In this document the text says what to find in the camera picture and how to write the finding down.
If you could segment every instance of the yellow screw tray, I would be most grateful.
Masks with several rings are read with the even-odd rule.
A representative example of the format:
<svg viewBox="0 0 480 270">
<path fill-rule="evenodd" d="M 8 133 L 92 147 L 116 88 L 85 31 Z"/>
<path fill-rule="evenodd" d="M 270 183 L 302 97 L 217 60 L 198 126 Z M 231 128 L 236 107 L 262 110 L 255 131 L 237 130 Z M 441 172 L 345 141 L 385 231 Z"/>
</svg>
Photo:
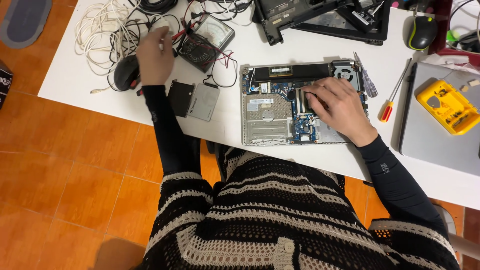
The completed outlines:
<svg viewBox="0 0 480 270">
<path fill-rule="evenodd" d="M 453 135 L 465 134 L 480 122 L 477 108 L 444 80 L 427 87 L 417 95 L 417 100 Z"/>
</svg>

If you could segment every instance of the gray mat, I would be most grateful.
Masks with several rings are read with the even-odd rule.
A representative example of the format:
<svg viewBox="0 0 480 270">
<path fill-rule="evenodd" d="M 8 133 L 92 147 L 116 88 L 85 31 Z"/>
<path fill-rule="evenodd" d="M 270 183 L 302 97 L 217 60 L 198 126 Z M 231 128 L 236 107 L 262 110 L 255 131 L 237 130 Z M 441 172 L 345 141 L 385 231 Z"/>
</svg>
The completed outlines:
<svg viewBox="0 0 480 270">
<path fill-rule="evenodd" d="M 25 48 L 43 31 L 52 0 L 12 0 L 0 26 L 0 39 L 12 49 Z"/>
</svg>

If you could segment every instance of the orange tile floor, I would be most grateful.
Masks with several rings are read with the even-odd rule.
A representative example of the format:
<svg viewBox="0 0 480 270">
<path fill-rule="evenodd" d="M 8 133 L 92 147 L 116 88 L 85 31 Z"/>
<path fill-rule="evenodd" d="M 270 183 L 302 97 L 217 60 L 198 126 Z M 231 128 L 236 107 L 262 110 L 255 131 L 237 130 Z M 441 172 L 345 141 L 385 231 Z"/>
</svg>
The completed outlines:
<svg viewBox="0 0 480 270">
<path fill-rule="evenodd" d="M 0 1 L 0 19 L 9 4 Z M 54 0 L 33 45 L 0 42 L 14 72 L 0 110 L 0 269 L 129 269 L 155 218 L 163 172 L 153 128 L 36 96 L 75 4 Z M 220 179 L 204 141 L 202 175 Z M 365 226 L 388 217 L 362 181 L 347 178 L 346 194 Z M 437 203 L 461 235 L 464 208 Z"/>
</svg>

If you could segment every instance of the wireless mouse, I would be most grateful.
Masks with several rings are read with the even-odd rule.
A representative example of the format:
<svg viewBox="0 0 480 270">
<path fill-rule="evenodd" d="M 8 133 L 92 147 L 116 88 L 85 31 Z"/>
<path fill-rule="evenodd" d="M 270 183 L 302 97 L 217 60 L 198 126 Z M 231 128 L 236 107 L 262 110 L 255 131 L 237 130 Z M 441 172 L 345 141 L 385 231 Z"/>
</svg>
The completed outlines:
<svg viewBox="0 0 480 270">
<path fill-rule="evenodd" d="M 120 60 L 113 73 L 113 82 L 120 91 L 135 89 L 140 81 L 140 69 L 135 55 Z"/>
<path fill-rule="evenodd" d="M 415 50 L 428 48 L 437 36 L 437 31 L 437 21 L 433 18 L 427 16 L 415 17 L 410 28 L 408 47 Z"/>
</svg>

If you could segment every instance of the hand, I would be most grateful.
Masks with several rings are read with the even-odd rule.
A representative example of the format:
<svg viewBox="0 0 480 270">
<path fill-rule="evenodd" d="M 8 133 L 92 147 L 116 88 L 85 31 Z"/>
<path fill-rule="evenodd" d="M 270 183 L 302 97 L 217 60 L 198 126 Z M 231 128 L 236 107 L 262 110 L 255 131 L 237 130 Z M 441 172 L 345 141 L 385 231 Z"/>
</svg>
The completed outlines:
<svg viewBox="0 0 480 270">
<path fill-rule="evenodd" d="M 160 27 L 140 41 L 137 48 L 140 78 L 144 86 L 164 85 L 173 69 L 172 37 L 168 26 Z"/>
<path fill-rule="evenodd" d="M 356 146 L 368 145 L 377 138 L 377 130 L 368 121 L 357 91 L 346 79 L 328 77 L 302 90 L 309 92 L 305 96 L 320 120 L 347 136 Z M 313 94 L 328 107 L 324 108 Z"/>
</svg>

